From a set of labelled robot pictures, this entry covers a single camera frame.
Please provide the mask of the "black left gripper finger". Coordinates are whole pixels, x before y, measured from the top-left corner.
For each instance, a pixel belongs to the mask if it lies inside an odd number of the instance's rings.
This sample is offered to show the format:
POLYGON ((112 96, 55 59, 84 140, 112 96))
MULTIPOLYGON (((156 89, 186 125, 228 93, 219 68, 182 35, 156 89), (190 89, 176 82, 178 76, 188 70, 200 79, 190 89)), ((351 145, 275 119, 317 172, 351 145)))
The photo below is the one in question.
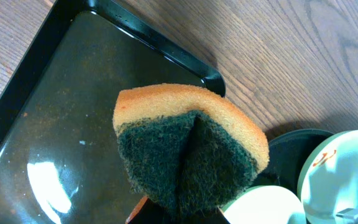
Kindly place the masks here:
POLYGON ((219 208, 196 212, 182 221, 173 221, 169 214, 147 197, 142 197, 126 220, 126 224, 229 224, 219 208))

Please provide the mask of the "green plate with ketchup stain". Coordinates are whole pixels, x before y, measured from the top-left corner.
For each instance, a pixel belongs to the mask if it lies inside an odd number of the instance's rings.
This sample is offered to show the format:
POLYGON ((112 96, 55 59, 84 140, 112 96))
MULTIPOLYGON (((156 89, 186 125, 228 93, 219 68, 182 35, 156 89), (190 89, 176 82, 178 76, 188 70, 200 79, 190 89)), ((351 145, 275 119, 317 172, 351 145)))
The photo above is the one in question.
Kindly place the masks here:
POLYGON ((358 208, 358 130, 335 134, 313 150, 301 169, 297 196, 310 223, 348 223, 336 214, 358 208))

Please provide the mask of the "orange green scrub sponge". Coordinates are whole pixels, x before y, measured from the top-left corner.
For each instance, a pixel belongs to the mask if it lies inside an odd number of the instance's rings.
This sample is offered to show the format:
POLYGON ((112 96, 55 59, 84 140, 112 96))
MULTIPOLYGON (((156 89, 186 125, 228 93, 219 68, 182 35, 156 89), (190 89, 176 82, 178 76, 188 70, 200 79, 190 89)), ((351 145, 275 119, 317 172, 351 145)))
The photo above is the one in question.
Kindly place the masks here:
POLYGON ((112 123, 133 189, 174 220, 234 200, 269 164, 264 132, 202 87, 122 90, 112 123))

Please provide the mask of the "pale green plate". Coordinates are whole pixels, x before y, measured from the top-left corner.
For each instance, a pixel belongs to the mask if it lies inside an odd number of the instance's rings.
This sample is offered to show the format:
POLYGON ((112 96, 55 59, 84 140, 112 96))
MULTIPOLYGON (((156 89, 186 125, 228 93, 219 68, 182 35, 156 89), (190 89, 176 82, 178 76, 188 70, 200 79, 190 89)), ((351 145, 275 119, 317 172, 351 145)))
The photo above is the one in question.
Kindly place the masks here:
POLYGON ((230 224, 306 224, 306 214, 298 197, 276 185, 247 189, 222 208, 230 224))

